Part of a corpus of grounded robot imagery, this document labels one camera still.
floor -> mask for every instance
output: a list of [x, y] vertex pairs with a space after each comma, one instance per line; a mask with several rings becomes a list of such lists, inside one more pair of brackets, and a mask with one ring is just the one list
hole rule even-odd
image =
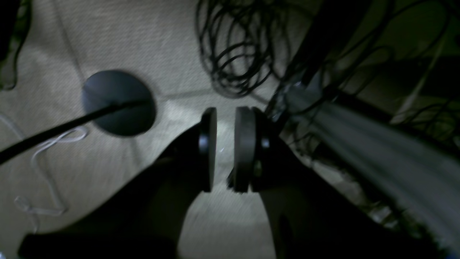
[[[82, 81], [98, 71], [133, 73], [147, 84], [158, 106], [153, 128], [143, 135], [116, 138], [87, 124], [90, 133], [84, 140], [58, 144], [46, 152], [47, 169], [69, 210], [60, 217], [40, 217], [39, 233], [57, 230], [91, 212], [213, 106], [218, 111], [214, 189], [201, 194], [189, 209], [179, 254], [203, 259], [275, 257], [259, 196], [234, 194], [225, 185], [233, 164], [235, 108], [263, 109], [265, 104], [252, 97], [226, 99], [212, 90], [198, 59], [195, 4], [194, 0], [34, 1], [32, 27], [18, 61], [18, 85], [0, 93], [0, 112], [26, 136], [82, 116]], [[276, 82], [269, 80], [258, 94], [268, 99], [274, 87]], [[17, 141], [0, 124], [0, 149]], [[0, 251], [8, 258], [15, 257], [21, 239], [33, 229], [28, 216], [15, 207], [15, 197], [53, 207], [46, 183], [30, 167], [32, 152], [0, 167]]]

white cord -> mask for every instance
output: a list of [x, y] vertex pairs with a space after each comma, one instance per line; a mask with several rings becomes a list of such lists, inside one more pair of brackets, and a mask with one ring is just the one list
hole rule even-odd
[[[25, 139], [24, 133], [5, 115], [0, 114], [0, 120], [5, 123], [21, 140]], [[73, 132], [81, 132], [81, 135], [78, 137], [65, 137]], [[67, 211], [67, 206], [64, 204], [63, 199], [58, 191], [58, 188], [56, 186], [56, 183], [54, 182], [54, 179], [52, 178], [51, 175], [47, 174], [45, 171], [43, 171], [37, 160], [37, 156], [49, 149], [50, 147], [54, 146], [57, 143], [72, 143], [72, 142], [77, 142], [82, 139], [84, 139], [88, 135], [88, 129], [85, 127], [76, 127], [74, 129], [71, 129], [69, 131], [66, 131], [62, 133], [59, 137], [57, 138], [51, 138], [39, 145], [37, 147], [39, 148], [31, 157], [30, 159], [30, 165], [34, 169], [34, 171], [42, 177], [46, 184], [48, 185], [48, 189], [50, 191], [52, 200], [54, 202], [55, 208], [54, 209], [45, 209], [45, 208], [38, 208], [38, 207], [33, 207], [30, 203], [30, 201], [23, 196], [18, 196], [14, 200], [14, 203], [16, 207], [27, 213], [30, 217], [30, 220], [32, 222], [32, 225], [34, 227], [34, 233], [38, 231], [38, 228], [40, 226], [40, 221], [38, 219], [38, 215], [47, 215], [47, 216], [60, 216], [64, 212]]]

black cable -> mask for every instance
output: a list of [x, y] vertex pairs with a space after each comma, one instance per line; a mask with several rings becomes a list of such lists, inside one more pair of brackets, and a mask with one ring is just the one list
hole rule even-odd
[[[293, 8], [308, 13], [285, 0], [252, 0], [249, 4], [236, 0], [198, 2], [195, 28], [200, 59], [218, 93], [240, 98], [270, 76], [282, 79], [281, 72], [275, 69], [276, 54], [281, 52], [275, 41], [283, 42], [282, 47], [290, 58], [287, 25]], [[241, 34], [239, 42], [234, 42], [235, 33]]]

tangled cable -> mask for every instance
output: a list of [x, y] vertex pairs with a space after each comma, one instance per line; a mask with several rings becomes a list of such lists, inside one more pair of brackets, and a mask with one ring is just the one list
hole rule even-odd
[[[300, 6], [283, 0], [252, 0], [249, 4], [238, 0], [198, 2], [195, 25], [200, 58], [219, 94], [240, 98], [254, 91], [270, 75], [281, 80], [275, 63], [281, 51], [288, 58], [291, 56], [287, 25], [293, 7], [311, 17]], [[284, 50], [276, 46], [279, 40], [283, 41]]]
[[[7, 125], [17, 136], [20, 140], [25, 139], [24, 133], [5, 115], [0, 114], [0, 120]], [[66, 137], [69, 134], [72, 134], [74, 132], [80, 132], [81, 135], [77, 137]], [[42, 177], [46, 184], [48, 185], [48, 189], [51, 194], [51, 198], [53, 200], [53, 203], [55, 205], [55, 208], [53, 209], [46, 209], [46, 208], [38, 208], [32, 206], [31, 202], [29, 199], [23, 196], [17, 196], [16, 199], [14, 200], [14, 203], [16, 207], [27, 213], [30, 217], [30, 220], [32, 222], [33, 228], [34, 228], [34, 233], [38, 231], [38, 228], [40, 226], [40, 222], [38, 219], [38, 215], [47, 215], [47, 216], [60, 216], [64, 212], [67, 211], [67, 206], [63, 202], [63, 199], [58, 191], [58, 188], [56, 186], [56, 183], [54, 182], [54, 179], [52, 178], [51, 175], [47, 174], [44, 170], [42, 170], [38, 164], [37, 157], [40, 155], [42, 152], [46, 151], [50, 147], [58, 144], [58, 143], [72, 143], [72, 142], [77, 142], [82, 139], [84, 139], [88, 135], [88, 129], [85, 127], [76, 127], [74, 129], [68, 130], [64, 133], [62, 133], [59, 137], [57, 138], [51, 138], [41, 144], [39, 144], [37, 147], [39, 148], [37, 151], [34, 152], [30, 159], [30, 165], [34, 169], [34, 171]]]

